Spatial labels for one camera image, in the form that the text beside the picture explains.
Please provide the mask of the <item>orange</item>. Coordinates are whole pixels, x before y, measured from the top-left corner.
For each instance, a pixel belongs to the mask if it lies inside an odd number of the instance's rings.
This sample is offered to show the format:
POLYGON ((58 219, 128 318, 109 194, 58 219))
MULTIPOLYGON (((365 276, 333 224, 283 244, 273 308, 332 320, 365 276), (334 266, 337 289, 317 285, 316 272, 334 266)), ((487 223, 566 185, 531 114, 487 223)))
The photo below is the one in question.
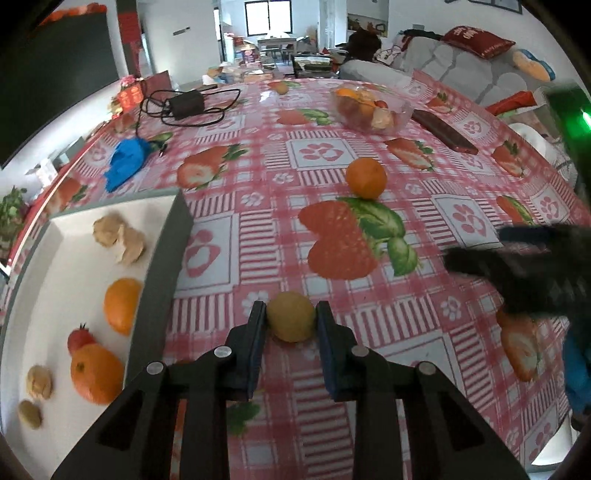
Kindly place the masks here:
POLYGON ((143 284, 134 278, 120 278, 106 290, 103 313, 107 324, 116 333, 129 336, 143 284))
POLYGON ((83 399, 108 405, 122 391, 124 364, 103 346, 87 344, 73 353, 70 378, 83 399))
POLYGON ((365 200, 377 200, 386 189, 387 173, 376 159, 361 157, 346 168, 349 190, 365 200))

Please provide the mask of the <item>brown kiwi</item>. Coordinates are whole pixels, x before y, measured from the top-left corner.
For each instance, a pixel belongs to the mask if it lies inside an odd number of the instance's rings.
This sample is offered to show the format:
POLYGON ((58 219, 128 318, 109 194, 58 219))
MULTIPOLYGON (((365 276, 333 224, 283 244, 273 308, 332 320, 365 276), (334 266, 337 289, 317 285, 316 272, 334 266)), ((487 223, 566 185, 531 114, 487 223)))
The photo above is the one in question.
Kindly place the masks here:
POLYGON ((270 329, 283 342, 298 343, 315 333, 315 307, 297 292, 281 292, 266 306, 270 329))
POLYGON ((42 425, 42 413, 39 406, 29 400, 22 400, 18 404, 18 417, 24 425, 32 430, 37 430, 42 425))

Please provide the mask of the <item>large tan round fruit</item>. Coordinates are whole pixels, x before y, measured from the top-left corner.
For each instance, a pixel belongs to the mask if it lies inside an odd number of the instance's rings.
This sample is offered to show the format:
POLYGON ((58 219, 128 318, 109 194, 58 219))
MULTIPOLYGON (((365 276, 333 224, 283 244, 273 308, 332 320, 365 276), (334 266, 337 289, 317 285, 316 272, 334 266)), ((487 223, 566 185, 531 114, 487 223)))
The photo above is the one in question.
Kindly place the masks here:
POLYGON ((32 366, 26 376, 26 391, 35 400, 48 400, 53 391, 51 371, 41 365, 32 366))

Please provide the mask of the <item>red tomato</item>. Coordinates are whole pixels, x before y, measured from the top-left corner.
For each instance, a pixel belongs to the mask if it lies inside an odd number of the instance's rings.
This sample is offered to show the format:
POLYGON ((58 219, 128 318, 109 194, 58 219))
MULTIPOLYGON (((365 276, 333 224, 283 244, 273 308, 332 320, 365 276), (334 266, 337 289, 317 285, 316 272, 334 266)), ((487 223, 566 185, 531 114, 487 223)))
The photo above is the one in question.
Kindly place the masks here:
POLYGON ((95 344, 97 340, 89 331, 87 326, 82 323, 74 329, 67 338, 67 349, 70 356, 86 345, 95 344))

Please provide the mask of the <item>tan walnut front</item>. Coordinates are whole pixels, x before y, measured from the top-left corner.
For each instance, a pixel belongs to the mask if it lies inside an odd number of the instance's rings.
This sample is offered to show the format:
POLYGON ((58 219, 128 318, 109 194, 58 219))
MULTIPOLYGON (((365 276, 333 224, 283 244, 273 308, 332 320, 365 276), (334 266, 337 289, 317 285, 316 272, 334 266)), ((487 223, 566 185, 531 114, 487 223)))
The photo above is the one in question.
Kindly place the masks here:
POLYGON ((145 236, 142 232, 132 227, 121 225, 114 247, 116 249, 117 262, 124 266, 130 266, 143 254, 145 236))

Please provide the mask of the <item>tan walnut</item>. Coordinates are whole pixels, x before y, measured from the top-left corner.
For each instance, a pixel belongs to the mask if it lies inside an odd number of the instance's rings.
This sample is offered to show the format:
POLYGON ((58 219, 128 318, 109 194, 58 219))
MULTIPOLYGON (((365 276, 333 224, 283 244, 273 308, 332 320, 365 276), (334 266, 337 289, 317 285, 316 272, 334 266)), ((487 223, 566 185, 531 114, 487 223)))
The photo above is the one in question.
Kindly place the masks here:
POLYGON ((130 266, 143 254, 145 236, 142 232, 132 227, 121 225, 114 247, 116 249, 117 262, 124 266, 130 266))
POLYGON ((119 229, 124 225, 123 219, 116 213, 110 213, 93 223, 93 238, 105 248, 112 247, 119 236, 119 229))

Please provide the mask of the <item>dark red phone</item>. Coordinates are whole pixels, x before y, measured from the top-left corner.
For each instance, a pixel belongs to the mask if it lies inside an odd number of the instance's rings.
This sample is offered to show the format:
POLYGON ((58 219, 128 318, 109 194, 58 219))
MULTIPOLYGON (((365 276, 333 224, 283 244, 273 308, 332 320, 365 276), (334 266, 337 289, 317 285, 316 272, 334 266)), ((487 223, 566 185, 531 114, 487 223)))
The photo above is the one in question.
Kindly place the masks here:
POLYGON ((458 153, 471 155, 477 155, 479 153, 479 149, 474 144, 435 114, 426 110, 416 109, 412 114, 412 119, 433 134, 449 149, 458 153))

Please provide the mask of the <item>white shallow box tray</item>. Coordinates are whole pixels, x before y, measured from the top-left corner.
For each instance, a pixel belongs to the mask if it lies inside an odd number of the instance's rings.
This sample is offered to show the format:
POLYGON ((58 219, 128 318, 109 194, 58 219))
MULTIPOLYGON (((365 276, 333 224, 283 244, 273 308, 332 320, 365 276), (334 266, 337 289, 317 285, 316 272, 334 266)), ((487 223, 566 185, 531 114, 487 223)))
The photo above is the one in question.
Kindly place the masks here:
POLYGON ((70 379, 67 338, 85 325, 124 364, 130 381, 162 357, 168 312, 193 219, 178 189, 112 198, 52 216, 17 277, 1 334, 1 432, 25 472, 48 479, 103 412, 75 391, 70 379), (116 214, 145 236, 145 249, 130 266, 119 251, 93 238, 96 220, 116 214), (133 331, 110 328, 103 313, 107 288, 120 278, 142 286, 133 331), (26 375, 48 368, 52 394, 40 404, 42 425, 33 430, 18 418, 27 398, 26 375))

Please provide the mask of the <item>grey sofa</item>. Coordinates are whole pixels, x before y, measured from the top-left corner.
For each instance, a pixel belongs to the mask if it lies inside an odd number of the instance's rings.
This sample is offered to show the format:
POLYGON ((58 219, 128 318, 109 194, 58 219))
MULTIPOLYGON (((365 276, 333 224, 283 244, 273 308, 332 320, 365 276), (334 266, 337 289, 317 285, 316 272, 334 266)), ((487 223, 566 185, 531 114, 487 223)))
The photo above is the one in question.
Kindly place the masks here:
POLYGON ((422 71, 481 106, 489 106, 520 91, 535 92, 544 82, 518 69, 514 50, 485 60, 468 51, 427 37, 414 37, 399 68, 422 71))

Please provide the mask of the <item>orange blue plush toy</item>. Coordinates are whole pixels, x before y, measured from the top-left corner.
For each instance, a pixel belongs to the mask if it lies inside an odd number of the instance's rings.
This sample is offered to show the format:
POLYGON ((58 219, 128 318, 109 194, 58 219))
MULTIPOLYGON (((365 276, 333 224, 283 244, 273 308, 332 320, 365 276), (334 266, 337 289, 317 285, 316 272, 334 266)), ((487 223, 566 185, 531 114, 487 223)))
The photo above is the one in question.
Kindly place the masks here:
POLYGON ((529 50, 517 49, 512 54, 514 65, 520 71, 541 82, 552 82, 556 73, 545 61, 535 57, 529 50))

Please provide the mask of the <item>clear glass fruit bowl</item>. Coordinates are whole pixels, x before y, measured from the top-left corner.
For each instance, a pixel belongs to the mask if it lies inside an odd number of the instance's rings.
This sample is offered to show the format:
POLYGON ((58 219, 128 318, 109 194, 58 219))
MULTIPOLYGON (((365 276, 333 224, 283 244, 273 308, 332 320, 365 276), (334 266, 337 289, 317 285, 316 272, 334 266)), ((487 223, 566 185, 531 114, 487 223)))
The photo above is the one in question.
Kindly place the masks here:
POLYGON ((343 126, 373 135, 398 133, 414 111, 408 101, 397 95, 353 85, 332 90, 332 106, 343 126))

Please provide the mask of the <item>red checkered strawberry tablecloth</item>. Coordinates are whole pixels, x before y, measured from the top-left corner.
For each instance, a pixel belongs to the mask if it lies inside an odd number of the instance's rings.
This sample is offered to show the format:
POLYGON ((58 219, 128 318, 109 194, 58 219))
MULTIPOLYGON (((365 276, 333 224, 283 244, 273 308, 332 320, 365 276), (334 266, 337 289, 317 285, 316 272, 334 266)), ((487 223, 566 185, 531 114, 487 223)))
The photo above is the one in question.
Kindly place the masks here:
POLYGON ((250 86, 218 124, 169 132, 125 192, 184 190, 195 224, 170 313, 166 352, 184 359, 245 321, 281 291, 327 300, 339 323, 394 360, 436 363, 525 464, 561 424, 568 404, 563 319, 502 346, 501 300, 488 284, 448 275, 442 251, 494 247, 498 228, 582 220, 567 184, 500 121, 454 99, 439 115, 474 141, 449 150, 410 123, 365 135, 335 118, 335 83, 291 84, 286 95, 250 86), (387 185, 356 197, 346 168, 379 161, 387 185))

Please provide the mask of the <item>red embroidered cushion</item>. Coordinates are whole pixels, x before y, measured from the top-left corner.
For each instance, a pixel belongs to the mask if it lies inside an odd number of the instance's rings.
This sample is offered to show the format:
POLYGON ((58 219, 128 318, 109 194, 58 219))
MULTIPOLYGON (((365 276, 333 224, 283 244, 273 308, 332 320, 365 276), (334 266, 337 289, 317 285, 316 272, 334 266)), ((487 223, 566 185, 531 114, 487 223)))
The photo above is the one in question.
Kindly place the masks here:
POLYGON ((484 60, 504 54, 515 45, 514 41, 470 26, 454 27, 442 37, 442 41, 484 60))

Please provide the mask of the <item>person in black seated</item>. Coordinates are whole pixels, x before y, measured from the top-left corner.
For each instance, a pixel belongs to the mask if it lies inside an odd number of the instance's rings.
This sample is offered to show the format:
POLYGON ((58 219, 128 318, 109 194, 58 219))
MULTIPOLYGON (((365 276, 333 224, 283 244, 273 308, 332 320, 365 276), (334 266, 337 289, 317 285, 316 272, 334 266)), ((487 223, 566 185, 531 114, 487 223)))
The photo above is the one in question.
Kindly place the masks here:
POLYGON ((346 57, 344 62, 360 60, 372 62, 376 53, 382 48, 381 38, 368 30, 360 29, 349 36, 344 47, 346 57))

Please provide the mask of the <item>green potted plant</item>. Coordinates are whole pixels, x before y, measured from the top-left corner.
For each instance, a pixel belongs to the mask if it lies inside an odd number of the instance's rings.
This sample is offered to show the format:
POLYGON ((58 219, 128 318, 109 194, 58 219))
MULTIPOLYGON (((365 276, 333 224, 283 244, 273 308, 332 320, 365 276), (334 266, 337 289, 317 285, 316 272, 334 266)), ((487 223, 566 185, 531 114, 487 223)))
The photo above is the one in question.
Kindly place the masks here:
POLYGON ((13 186, 0 204, 0 240, 1 250, 9 251, 24 227, 28 206, 23 195, 26 188, 13 186))

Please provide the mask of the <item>small fruit far table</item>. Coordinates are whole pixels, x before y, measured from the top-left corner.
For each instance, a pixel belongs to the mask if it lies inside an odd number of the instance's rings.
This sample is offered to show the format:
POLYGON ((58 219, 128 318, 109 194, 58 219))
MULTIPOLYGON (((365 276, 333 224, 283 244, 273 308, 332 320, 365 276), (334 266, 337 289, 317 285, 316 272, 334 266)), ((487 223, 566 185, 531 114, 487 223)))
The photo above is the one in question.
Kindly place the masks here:
POLYGON ((276 86, 274 86, 274 90, 276 90, 278 95, 284 95, 287 94, 287 92, 290 90, 290 87, 288 87, 286 82, 279 82, 276 84, 276 86))

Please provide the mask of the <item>blue crumpled glove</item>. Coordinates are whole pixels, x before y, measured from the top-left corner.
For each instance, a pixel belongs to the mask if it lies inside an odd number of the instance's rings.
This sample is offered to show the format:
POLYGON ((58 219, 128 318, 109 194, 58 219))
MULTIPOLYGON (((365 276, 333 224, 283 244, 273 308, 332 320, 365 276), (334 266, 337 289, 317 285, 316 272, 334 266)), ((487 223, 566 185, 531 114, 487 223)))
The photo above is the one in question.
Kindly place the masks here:
POLYGON ((151 145, 148 141, 139 137, 122 140, 115 147, 109 161, 109 168, 104 174, 105 190, 112 193, 131 179, 143 168, 150 154, 151 145))

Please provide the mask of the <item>black power adapter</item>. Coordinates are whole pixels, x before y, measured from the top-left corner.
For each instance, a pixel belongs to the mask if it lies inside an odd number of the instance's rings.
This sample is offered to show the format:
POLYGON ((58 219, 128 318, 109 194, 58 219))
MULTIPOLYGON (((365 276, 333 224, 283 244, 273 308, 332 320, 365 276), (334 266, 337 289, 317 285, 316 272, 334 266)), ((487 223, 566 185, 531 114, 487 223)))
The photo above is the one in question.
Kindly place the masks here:
POLYGON ((175 120, 204 113, 204 95, 197 90, 178 93, 168 99, 169 111, 175 120))

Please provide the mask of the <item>red gift boxes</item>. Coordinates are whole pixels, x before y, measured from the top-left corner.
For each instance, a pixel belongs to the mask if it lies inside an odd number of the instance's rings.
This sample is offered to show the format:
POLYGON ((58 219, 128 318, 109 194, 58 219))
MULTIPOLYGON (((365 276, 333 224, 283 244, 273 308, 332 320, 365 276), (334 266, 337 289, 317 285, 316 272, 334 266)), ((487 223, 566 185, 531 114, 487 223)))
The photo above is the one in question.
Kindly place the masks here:
POLYGON ((127 75, 120 80, 120 90, 114 99, 121 111, 127 112, 132 110, 142 102, 143 98, 142 77, 127 75))

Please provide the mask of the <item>black wall television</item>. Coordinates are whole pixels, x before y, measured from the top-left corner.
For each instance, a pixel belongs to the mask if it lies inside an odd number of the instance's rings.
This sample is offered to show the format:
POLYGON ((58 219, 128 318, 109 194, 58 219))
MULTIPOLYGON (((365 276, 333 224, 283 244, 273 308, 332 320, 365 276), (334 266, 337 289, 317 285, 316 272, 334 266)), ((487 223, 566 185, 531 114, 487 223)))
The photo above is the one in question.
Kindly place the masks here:
POLYGON ((1 63, 1 164, 48 123, 117 79, 105 9, 39 27, 1 63))

